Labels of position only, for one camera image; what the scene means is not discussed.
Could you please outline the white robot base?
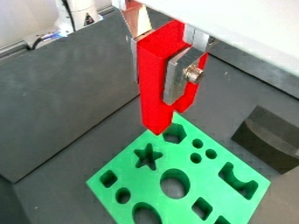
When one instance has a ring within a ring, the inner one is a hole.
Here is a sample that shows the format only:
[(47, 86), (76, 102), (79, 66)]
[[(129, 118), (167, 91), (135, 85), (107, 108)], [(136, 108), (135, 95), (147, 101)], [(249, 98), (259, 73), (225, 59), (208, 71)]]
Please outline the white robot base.
[(67, 33), (93, 25), (103, 19), (95, 0), (55, 0), (55, 3), (59, 11), (55, 25)]

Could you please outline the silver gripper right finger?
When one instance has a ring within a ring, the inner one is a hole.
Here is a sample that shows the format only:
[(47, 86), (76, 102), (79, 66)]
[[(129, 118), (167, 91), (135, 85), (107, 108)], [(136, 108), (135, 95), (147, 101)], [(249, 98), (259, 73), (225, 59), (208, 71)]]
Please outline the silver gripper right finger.
[(189, 44), (168, 60), (163, 101), (172, 105), (183, 96), (187, 84), (197, 84), (203, 76), (199, 62), (205, 53), (209, 35), (188, 24), (183, 29), (183, 41)]

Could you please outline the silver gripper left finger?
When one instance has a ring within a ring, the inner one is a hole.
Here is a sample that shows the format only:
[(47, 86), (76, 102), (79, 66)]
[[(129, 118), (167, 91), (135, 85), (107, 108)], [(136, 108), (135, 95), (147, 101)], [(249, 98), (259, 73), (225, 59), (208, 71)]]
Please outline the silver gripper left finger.
[(131, 34), (129, 45), (132, 53), (133, 79), (135, 82), (139, 82), (136, 42), (141, 40), (153, 31), (153, 29), (147, 8), (143, 4), (137, 3), (133, 6), (128, 6), (125, 10), (121, 11), (121, 16), (125, 20), (125, 25)]

